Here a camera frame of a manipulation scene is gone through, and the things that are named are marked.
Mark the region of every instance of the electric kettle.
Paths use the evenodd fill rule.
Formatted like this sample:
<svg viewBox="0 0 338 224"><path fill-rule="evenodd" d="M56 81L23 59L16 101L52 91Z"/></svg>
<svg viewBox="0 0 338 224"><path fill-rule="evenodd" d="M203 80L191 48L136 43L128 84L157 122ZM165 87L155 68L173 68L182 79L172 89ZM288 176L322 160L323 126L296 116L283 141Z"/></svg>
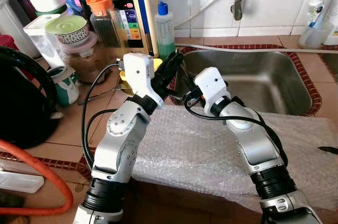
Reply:
<svg viewBox="0 0 338 224"><path fill-rule="evenodd" d="M45 95L22 73L29 72ZM0 138L29 148L46 140L55 130L57 92L53 80L33 59L0 46Z"/></svg>

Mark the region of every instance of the kitchen sink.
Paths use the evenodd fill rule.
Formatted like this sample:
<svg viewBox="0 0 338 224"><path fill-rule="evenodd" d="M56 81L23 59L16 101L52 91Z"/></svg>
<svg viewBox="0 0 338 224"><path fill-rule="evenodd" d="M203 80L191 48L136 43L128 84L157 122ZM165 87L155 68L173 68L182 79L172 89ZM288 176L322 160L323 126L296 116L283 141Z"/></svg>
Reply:
<svg viewBox="0 0 338 224"><path fill-rule="evenodd" d="M338 54L323 54L322 59L338 83Z"/></svg>
<svg viewBox="0 0 338 224"><path fill-rule="evenodd" d="M229 84L231 96L238 96L256 111L303 115L312 107L311 96L286 54L210 50L185 54L186 71L197 75L207 67L217 67ZM176 75L175 90L179 95L188 92L184 75L183 69Z"/></svg>

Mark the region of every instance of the sink faucet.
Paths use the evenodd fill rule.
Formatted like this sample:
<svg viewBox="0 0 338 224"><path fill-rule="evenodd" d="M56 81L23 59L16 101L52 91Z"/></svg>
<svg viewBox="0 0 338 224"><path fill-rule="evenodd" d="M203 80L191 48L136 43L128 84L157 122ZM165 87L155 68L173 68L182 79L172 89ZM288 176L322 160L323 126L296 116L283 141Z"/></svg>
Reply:
<svg viewBox="0 0 338 224"><path fill-rule="evenodd" d="M233 17L236 21L242 19L242 7L241 7L242 0L235 0L234 4L230 7L230 11L233 13Z"/></svg>

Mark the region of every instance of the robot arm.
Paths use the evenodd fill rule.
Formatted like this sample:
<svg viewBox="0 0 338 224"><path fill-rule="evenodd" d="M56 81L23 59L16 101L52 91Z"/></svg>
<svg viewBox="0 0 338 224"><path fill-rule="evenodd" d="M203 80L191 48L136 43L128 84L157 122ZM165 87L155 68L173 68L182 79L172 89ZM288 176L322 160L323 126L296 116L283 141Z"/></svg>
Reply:
<svg viewBox="0 0 338 224"><path fill-rule="evenodd" d="M79 205L73 224L119 223L124 191L132 175L138 146L150 115L164 105L166 89L183 55L173 52L154 72L153 58L138 53L124 55L126 78L134 96L108 119L106 134L95 151L89 190Z"/></svg>
<svg viewBox="0 0 338 224"><path fill-rule="evenodd" d="M173 52L154 73L150 56L134 53L124 56L126 77L135 95L127 98L108 119L106 134L95 152L92 181L73 224L121 221L124 191L132 175L138 146L150 122L149 116L172 94L166 86L182 61L183 56ZM260 125L251 122L260 119L258 114L230 99L217 68L203 70L194 83L198 86L198 95L193 99L203 95L207 115L240 117L227 120L226 125L236 135L238 150L262 198L260 205L268 223L321 223L289 176L281 145L277 145L262 127L264 122Z"/></svg>
<svg viewBox="0 0 338 224"><path fill-rule="evenodd" d="M255 111L230 99L217 68L204 69L194 83L203 94L207 115L259 120ZM267 131L261 125L244 120L226 120L226 125L237 138L238 151L262 198L260 205L267 222L322 223L286 170L281 156L283 149L278 149Z"/></svg>

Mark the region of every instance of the cable connector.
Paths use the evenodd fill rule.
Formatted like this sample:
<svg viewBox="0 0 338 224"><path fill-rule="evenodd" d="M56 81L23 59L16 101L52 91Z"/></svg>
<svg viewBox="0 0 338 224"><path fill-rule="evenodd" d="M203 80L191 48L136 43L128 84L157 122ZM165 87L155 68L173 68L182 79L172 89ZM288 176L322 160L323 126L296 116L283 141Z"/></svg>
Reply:
<svg viewBox="0 0 338 224"><path fill-rule="evenodd" d="M193 90L189 91L188 93L186 93L185 96L183 96L183 100L185 100L186 98L192 100L192 99L197 99L199 98L201 95L203 95L201 89L199 87L195 87Z"/></svg>
<svg viewBox="0 0 338 224"><path fill-rule="evenodd" d="M123 59L116 59L118 63L118 70L124 71L125 70L125 64L123 63Z"/></svg>

